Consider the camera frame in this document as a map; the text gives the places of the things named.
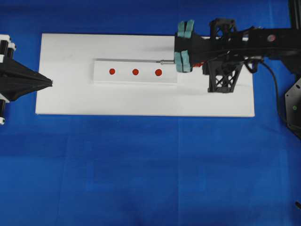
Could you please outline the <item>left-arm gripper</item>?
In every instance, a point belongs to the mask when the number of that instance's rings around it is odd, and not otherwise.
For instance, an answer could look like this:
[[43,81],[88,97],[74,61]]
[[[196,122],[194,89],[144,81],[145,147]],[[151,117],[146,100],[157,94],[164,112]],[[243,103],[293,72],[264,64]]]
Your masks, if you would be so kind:
[[4,110],[6,103],[16,101],[19,97],[47,87],[52,87],[52,81],[46,76],[13,60],[16,45],[11,37],[0,35],[0,73],[13,78],[43,81],[38,83],[1,83],[0,84],[0,123],[5,124]]

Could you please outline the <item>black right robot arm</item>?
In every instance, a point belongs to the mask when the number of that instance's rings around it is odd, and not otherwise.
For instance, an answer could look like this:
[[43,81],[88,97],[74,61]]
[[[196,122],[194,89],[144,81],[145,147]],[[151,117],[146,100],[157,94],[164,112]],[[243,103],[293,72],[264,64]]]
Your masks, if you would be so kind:
[[300,30],[250,27],[239,31],[235,21],[217,18],[210,22],[209,51],[205,51],[203,74],[209,76],[208,92],[232,93],[243,66],[256,73],[264,58],[279,60],[301,76]]

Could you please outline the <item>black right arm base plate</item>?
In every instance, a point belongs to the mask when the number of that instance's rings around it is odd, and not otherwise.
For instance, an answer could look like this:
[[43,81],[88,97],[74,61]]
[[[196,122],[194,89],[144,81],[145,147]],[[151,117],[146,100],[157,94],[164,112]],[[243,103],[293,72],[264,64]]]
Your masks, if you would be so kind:
[[301,138],[301,79],[285,93],[285,110],[288,129]]

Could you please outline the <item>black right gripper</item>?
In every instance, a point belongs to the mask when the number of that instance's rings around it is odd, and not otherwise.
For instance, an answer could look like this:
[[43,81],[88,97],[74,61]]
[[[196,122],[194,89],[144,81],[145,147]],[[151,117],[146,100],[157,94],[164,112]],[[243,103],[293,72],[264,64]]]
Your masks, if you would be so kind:
[[209,76],[209,93],[232,93],[239,78],[244,57],[238,48],[246,46],[249,30],[238,31],[235,20],[217,18],[210,22],[209,59],[203,74]]

